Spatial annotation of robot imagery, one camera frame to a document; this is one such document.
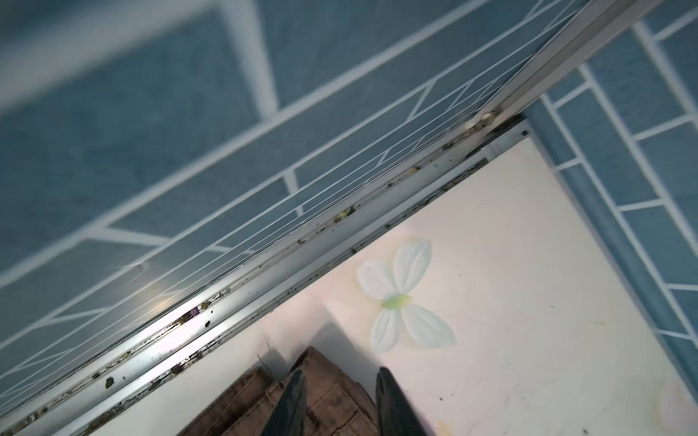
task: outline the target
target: white flower decal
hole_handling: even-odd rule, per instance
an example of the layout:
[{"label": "white flower decal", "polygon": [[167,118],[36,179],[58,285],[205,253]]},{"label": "white flower decal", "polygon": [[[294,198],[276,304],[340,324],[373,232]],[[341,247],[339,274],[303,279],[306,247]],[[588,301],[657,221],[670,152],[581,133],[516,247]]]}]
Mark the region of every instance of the white flower decal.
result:
[{"label": "white flower decal", "polygon": [[408,295],[422,281],[430,263],[431,242],[421,239],[397,250],[393,260],[394,274],[382,260],[366,261],[356,270],[361,288],[368,296],[379,300],[384,308],[371,327],[371,348],[375,353],[395,346],[403,323],[412,339],[424,348],[456,343],[448,324],[429,310],[412,304],[412,297]]}]

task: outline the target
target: brown fabric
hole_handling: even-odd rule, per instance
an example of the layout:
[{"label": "brown fabric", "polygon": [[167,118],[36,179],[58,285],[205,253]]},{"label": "brown fabric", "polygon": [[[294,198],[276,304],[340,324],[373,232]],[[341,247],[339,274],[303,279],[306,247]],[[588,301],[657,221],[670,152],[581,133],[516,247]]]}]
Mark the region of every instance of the brown fabric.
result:
[{"label": "brown fabric", "polygon": [[378,436],[378,413],[366,391],[313,347],[298,358],[284,380],[271,385],[223,436],[258,436],[297,369],[303,370],[306,377],[305,436]]},{"label": "brown fabric", "polygon": [[178,436],[220,436],[252,407],[272,384],[272,376],[255,368],[235,381]]}]

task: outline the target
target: stain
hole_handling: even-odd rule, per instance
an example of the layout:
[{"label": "stain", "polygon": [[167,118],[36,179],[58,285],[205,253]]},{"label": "stain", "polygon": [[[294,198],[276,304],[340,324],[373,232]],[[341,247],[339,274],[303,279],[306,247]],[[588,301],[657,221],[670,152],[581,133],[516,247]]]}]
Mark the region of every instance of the stain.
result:
[{"label": "stain", "polygon": [[160,383],[162,383],[162,382],[163,382],[163,379],[161,379],[161,378],[157,379],[157,380],[153,380],[152,382],[150,382],[150,385],[148,386],[148,392],[152,392],[155,389],[157,389],[158,386],[160,386]]},{"label": "stain", "polygon": [[177,321],[175,321],[175,324],[184,324],[185,322],[189,321],[190,319],[194,318],[196,315],[199,315],[199,308],[194,308],[181,317],[177,318]]},{"label": "stain", "polygon": [[451,426],[442,421],[436,421],[437,433],[436,436],[453,436]]}]

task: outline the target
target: blue tile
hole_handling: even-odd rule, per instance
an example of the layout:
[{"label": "blue tile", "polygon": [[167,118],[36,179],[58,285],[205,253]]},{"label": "blue tile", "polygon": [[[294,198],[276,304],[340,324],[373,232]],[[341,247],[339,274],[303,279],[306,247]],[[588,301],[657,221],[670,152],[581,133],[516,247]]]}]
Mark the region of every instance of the blue tile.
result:
[{"label": "blue tile", "polygon": [[695,127],[683,124],[639,144],[688,222],[698,231],[698,133]]},{"label": "blue tile", "polygon": [[419,134],[425,133],[424,139],[419,144],[419,148],[426,146],[430,141],[436,139],[438,136],[446,133],[455,125],[471,118],[472,115],[487,102],[492,94],[496,92],[496,88],[490,90],[488,93],[479,96],[478,100],[464,100],[460,103],[456,103],[453,108],[444,112],[440,117],[432,121],[426,128],[419,131]]},{"label": "blue tile", "polygon": [[378,140],[381,136],[400,126],[412,112],[418,100],[418,94],[408,98],[326,151],[323,151],[304,163],[296,171],[298,185],[305,186],[312,182],[327,170],[330,170],[333,166],[348,159],[354,153],[357,153],[370,143]]},{"label": "blue tile", "polygon": [[[180,221],[190,225],[206,215],[201,212],[206,207],[220,207],[283,171],[509,29],[529,8],[515,0],[488,3],[146,205],[136,212],[137,220],[119,225],[168,234],[170,223],[178,223],[171,230],[181,230]],[[183,204],[196,207],[182,210]]]},{"label": "blue tile", "polygon": [[[250,196],[237,206],[209,221],[198,230],[190,233],[171,246],[154,255],[143,266],[135,266],[131,271],[101,288],[84,300],[76,303],[65,313],[111,306],[135,291],[149,286],[153,280],[168,273],[188,258],[197,255],[207,246],[224,237],[228,232],[254,218],[287,195],[285,184],[281,180],[268,185],[255,195]],[[158,295],[157,289],[147,289],[132,297],[133,301],[148,300]]]},{"label": "blue tile", "polygon": [[659,32],[695,7],[695,0],[664,0],[645,16],[645,21],[654,32]]},{"label": "blue tile", "polygon": [[297,100],[461,3],[465,2],[261,1],[265,40],[281,102],[287,105]]},{"label": "blue tile", "polygon": [[631,132],[638,133],[683,115],[631,31],[603,47],[588,64]]},{"label": "blue tile", "polygon": [[698,100],[698,54],[695,41],[698,40],[698,21],[694,21],[680,31],[662,41],[676,71],[686,84],[693,100]]},{"label": "blue tile", "polygon": [[80,11],[86,5],[110,3],[113,0],[24,0],[5,2],[2,5],[0,44],[27,35],[42,27],[53,25]]},{"label": "blue tile", "polygon": [[306,217],[298,218],[295,213],[282,217],[278,222],[274,223],[269,229],[259,233],[259,235],[247,241],[243,246],[240,246],[229,253],[224,254],[215,262],[199,271],[198,273],[185,280],[180,286],[187,289],[187,292],[193,292],[213,280],[216,280],[228,271],[236,268],[241,263],[245,262],[254,254],[243,253],[246,250],[252,250],[256,253],[263,248],[269,246],[281,237],[293,231],[299,224],[303,223]]},{"label": "blue tile", "polygon": [[[572,12],[582,3],[583,1],[581,0],[575,1],[575,5],[568,8],[569,12]],[[426,107],[433,104],[478,75],[482,74],[484,80],[480,80],[473,84],[471,90],[480,88],[483,84],[490,82],[492,79],[518,64],[518,66],[508,74],[510,76],[516,73],[516,71],[522,67],[522,64],[520,64],[521,61],[536,53],[536,51],[555,34],[555,29],[551,29],[545,34],[541,33],[548,23],[556,19],[557,14],[559,14],[566,5],[567,2],[562,1],[550,7],[528,24],[512,32],[487,50],[440,78],[434,84],[429,95],[424,99],[424,106]],[[494,64],[502,61],[507,56],[511,57],[504,60],[500,65],[493,67]]]},{"label": "blue tile", "polygon": [[80,295],[152,247],[84,241],[0,291],[2,338]]},{"label": "blue tile", "polygon": [[[28,368],[19,370],[15,373],[9,374],[3,378],[0,379],[0,395],[5,393],[6,391],[9,390],[16,390],[17,388],[21,388],[26,384],[24,382],[25,378],[31,377],[38,369],[40,369],[41,366],[30,366]],[[9,394],[6,397],[2,398],[2,402],[4,403],[6,401],[10,401],[12,397],[14,397],[14,394]],[[0,406],[0,416],[2,416],[4,410],[3,407]]]},{"label": "blue tile", "polygon": [[203,268],[208,263],[213,262],[216,258],[221,256],[221,254],[222,253],[204,251],[189,262],[148,286],[147,292],[149,294],[160,294],[168,290],[177,289],[180,287],[179,283],[181,281],[189,277],[191,274],[194,274],[199,268]]},{"label": "blue tile", "polygon": [[373,177],[379,175],[385,169],[386,165],[381,165],[379,168],[373,168],[368,171],[361,179],[351,181],[347,184],[337,186],[330,191],[330,193],[323,197],[322,199],[315,199],[309,202],[309,208],[312,207],[313,213],[320,213],[325,209],[329,208],[339,200],[343,199],[347,195],[353,193],[355,190],[361,188],[363,185],[368,183]]},{"label": "blue tile", "polygon": [[0,269],[257,120],[228,39],[201,15],[0,117]]},{"label": "blue tile", "polygon": [[662,339],[681,366],[687,378],[686,381],[690,384],[690,390],[696,396],[698,393],[698,349],[688,339],[675,338],[673,336],[662,336]]},{"label": "blue tile", "polygon": [[583,92],[558,112],[616,204],[656,198],[591,91]]},{"label": "blue tile", "polygon": [[295,218],[296,213],[294,209],[299,203],[300,201],[294,196],[257,218],[252,223],[249,223],[244,228],[240,229],[240,231],[230,235],[219,245],[231,248],[240,245],[241,250],[246,250],[254,241],[263,237],[263,235],[273,232],[277,228],[283,226],[289,219]]},{"label": "blue tile", "polygon": [[560,165],[576,157],[555,121],[550,117],[548,109],[545,108],[540,100],[533,102],[523,113],[538,134],[553,164]]},{"label": "blue tile", "polygon": [[78,318],[41,327],[30,331],[20,339],[7,345],[2,350],[3,358],[0,359],[0,374],[5,373],[42,349],[49,347],[53,342],[70,333],[87,320],[89,320],[88,317]]},{"label": "blue tile", "polygon": [[663,206],[623,215],[666,283],[698,285],[698,259]]},{"label": "blue tile", "polygon": [[685,333],[681,322],[584,169],[576,165],[560,173],[657,328]]},{"label": "blue tile", "polygon": [[393,154],[400,152],[405,146],[412,144],[424,135],[428,135],[433,129],[439,128],[439,125],[445,122],[442,115],[446,113],[450,105],[450,99],[436,103],[401,127],[400,130],[385,138],[385,149],[391,147],[386,158],[392,158]]},{"label": "blue tile", "polygon": [[678,305],[686,314],[686,317],[693,325],[693,328],[698,331],[698,292],[671,290],[671,293],[676,297]]},{"label": "blue tile", "polygon": [[547,93],[550,99],[555,102],[580,87],[583,83],[584,78],[577,69],[574,69],[564,79],[557,82],[554,87],[548,89]]},{"label": "blue tile", "polygon": [[[430,110],[427,110],[421,115],[415,117],[409,123],[404,124],[402,127],[376,142],[367,150],[342,164],[342,166],[317,180],[311,187],[309,187],[310,189],[307,189],[306,192],[301,194],[303,201],[308,201],[308,203],[304,205],[304,208],[306,206],[314,206],[315,204],[323,201],[323,199],[328,195],[333,195],[332,193],[340,190],[343,186],[354,183],[354,180],[357,178],[365,177],[364,174],[370,172],[375,164],[378,163],[381,153],[388,150],[390,147],[395,146],[396,144],[403,142],[404,144],[411,143],[420,135],[423,135],[425,132],[429,131],[429,128],[427,127],[428,124],[432,122],[435,117],[443,113],[448,105],[448,101],[438,103]],[[299,175],[302,174],[303,170],[303,167],[299,169]]]}]

